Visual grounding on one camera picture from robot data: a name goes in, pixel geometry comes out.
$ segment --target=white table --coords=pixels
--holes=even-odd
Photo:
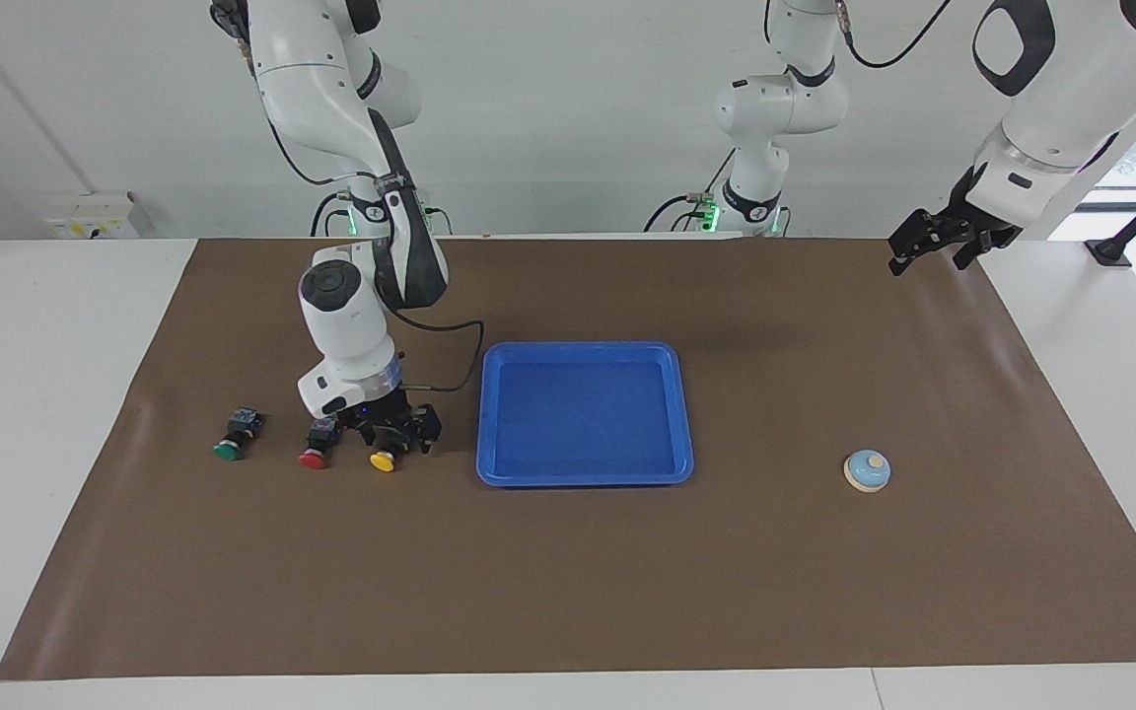
[[[0,243],[0,657],[193,248]],[[1136,528],[1136,277],[1081,249],[1018,243],[984,265]],[[31,709],[303,704],[1124,709],[1136,663],[0,684],[0,707]]]

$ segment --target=brown paper sheet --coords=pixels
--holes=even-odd
[[[396,474],[299,467],[320,242],[203,242],[0,666],[3,678],[1136,661],[1136,534],[978,268],[882,242],[448,243],[419,318],[490,343],[661,340],[694,476],[487,488],[479,383]],[[123,265],[132,269],[134,265]],[[391,328],[408,381],[470,333]],[[209,452],[235,408],[249,458]],[[866,495],[844,456],[895,475]]]

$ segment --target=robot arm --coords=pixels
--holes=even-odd
[[[441,423],[411,408],[384,308],[421,309],[445,292],[448,272],[392,127],[419,116],[404,72],[383,62],[361,34],[379,22],[377,0],[212,0],[212,18],[243,47],[266,116],[295,143],[333,153],[369,243],[317,252],[298,286],[324,361],[298,383],[316,417],[335,415],[373,444],[393,436],[424,451]]]
[[[993,34],[1018,35],[1013,64],[993,62]],[[976,66],[1012,99],[938,214],[916,210],[888,239],[893,274],[951,243],[960,269],[1009,247],[1136,117],[1136,0],[996,0]]]
[[[835,76],[835,0],[780,0],[769,23],[786,70],[738,80],[717,95],[717,123],[736,148],[735,166],[713,194],[718,226],[747,234],[771,228],[777,217],[788,152],[774,141],[832,130],[849,111],[849,90]]]
[[[376,0],[212,0],[212,18],[243,44],[266,116],[295,143],[332,153],[346,172],[354,224],[375,239],[375,289],[389,309],[423,309],[448,269],[392,127],[419,116],[404,72],[362,40]]]

